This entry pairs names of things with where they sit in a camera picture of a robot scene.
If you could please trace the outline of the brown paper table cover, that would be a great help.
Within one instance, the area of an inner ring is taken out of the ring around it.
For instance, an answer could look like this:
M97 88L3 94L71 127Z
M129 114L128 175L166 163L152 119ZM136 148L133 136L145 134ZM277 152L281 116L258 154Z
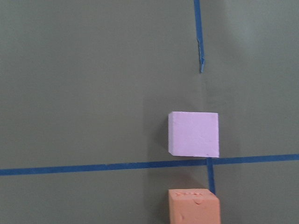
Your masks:
M299 153L299 1L1 0L0 170L196 159L171 111L217 112L221 158ZM298 224L299 161L216 165L222 224ZM0 176L1 224L169 224L205 166Z

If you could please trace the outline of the pink foam cube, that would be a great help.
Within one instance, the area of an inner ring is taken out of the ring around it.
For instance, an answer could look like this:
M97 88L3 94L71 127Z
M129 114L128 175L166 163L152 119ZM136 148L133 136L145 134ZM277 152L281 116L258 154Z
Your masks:
M214 112L171 112L168 152L173 156L220 156L219 116Z

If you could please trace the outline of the orange foam cube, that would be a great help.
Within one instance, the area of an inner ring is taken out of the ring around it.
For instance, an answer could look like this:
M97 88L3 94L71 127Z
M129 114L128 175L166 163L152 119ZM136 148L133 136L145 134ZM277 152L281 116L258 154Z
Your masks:
M170 189L171 224L220 224L218 197L208 189Z

